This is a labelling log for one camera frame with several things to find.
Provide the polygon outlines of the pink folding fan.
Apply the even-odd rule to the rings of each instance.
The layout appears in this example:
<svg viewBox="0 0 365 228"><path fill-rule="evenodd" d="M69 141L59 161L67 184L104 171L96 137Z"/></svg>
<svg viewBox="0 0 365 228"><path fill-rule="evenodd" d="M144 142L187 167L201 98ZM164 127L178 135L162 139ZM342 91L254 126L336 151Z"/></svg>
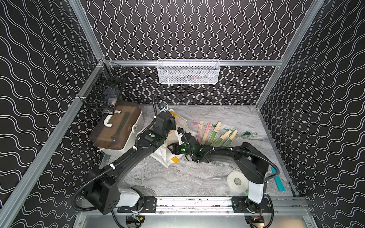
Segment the pink folding fan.
<svg viewBox="0 0 365 228"><path fill-rule="evenodd" d="M204 135L202 137L202 141L201 141L201 144L205 144L208 140L208 136L209 136L209 133L210 133L210 129L212 127L212 123L208 123L207 126L206 126L206 129L204 131Z"/></svg>
<svg viewBox="0 0 365 228"><path fill-rule="evenodd" d="M197 130L197 134L196 134L196 140L198 143L201 143L202 142L202 137L203 137L203 126L204 126L204 121L203 120L200 120L199 123L196 122L196 121L193 121L192 124L196 127L198 127L198 130Z"/></svg>

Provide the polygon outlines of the green folding fan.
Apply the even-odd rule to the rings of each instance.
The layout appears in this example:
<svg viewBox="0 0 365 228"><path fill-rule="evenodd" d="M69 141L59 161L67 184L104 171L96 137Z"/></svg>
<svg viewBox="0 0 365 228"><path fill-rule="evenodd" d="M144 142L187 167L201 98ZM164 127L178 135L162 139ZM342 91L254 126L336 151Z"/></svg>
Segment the green folding fan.
<svg viewBox="0 0 365 228"><path fill-rule="evenodd" d="M238 130L234 130L233 133L228 137L228 139L223 143L222 146L230 147L237 135L239 135ZM251 136L251 135L252 135L252 132L246 131L246 132L242 133L241 135L239 135L239 137L246 137L246 136Z"/></svg>
<svg viewBox="0 0 365 228"><path fill-rule="evenodd" d="M209 139L208 139L208 142L209 142L209 143L213 143L213 142L215 141L215 139L216 139L216 137L217 137L217 134L218 134L218 132L219 132L219 130L220 130L221 124L222 124L222 122L221 122L221 121L219 121L219 122L216 124L216 126L215 126L215 128L214 128L214 130L213 130L213 132L212 132L212 134L211 134L211 136L210 136L210 137L209 137Z"/></svg>
<svg viewBox="0 0 365 228"><path fill-rule="evenodd" d="M227 131L225 134L223 134L220 138L218 138L216 141L214 141L211 146L219 146L223 140L225 140L230 134L232 133L231 130Z"/></svg>

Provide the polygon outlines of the white tote bag yellow handles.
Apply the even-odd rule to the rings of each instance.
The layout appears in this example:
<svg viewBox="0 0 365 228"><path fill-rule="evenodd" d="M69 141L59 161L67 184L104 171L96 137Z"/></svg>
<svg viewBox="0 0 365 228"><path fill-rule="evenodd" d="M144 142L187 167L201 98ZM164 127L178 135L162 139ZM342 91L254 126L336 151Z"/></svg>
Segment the white tote bag yellow handles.
<svg viewBox="0 0 365 228"><path fill-rule="evenodd" d="M176 126L180 127L188 132L191 132L187 125L187 120L184 119L181 115L178 115L174 109L169 109L169 112L175 117ZM168 134L168 138L164 142L162 146L160 146L155 152L153 152L150 157L158 161L164 167L168 168L170 165L178 163L179 160L183 157L182 154L175 155L169 150L169 145L172 143L178 143L178 137L176 135L176 130L171 131Z"/></svg>

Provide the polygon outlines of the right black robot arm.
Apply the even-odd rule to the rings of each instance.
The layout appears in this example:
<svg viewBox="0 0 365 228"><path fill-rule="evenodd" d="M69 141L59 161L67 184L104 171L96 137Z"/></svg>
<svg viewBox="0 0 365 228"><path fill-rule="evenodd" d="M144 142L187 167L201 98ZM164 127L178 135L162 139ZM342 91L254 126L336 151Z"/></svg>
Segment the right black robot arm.
<svg viewBox="0 0 365 228"><path fill-rule="evenodd" d="M258 211L266 195L269 180L280 174L280 170L275 163L248 142L235 147L199 144L195 137L181 128L177 130L177 137L178 142L167 145L167 149L172 154L187 155L196 163L236 163L248 180L248 195L244 205L251 213Z"/></svg>

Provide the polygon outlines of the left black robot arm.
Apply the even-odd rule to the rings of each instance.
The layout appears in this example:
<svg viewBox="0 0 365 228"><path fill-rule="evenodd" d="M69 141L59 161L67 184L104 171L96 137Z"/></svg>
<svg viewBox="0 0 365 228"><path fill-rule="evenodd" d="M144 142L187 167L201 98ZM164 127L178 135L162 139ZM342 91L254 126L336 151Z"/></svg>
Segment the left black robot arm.
<svg viewBox="0 0 365 228"><path fill-rule="evenodd" d="M117 183L164 144L169 132L176 129L175 117L168 111L162 111L149 126L152 129L143 130L126 153L102 169L97 167L90 171L86 183L71 200L73 209L98 210L106 215L117 206L121 197Z"/></svg>

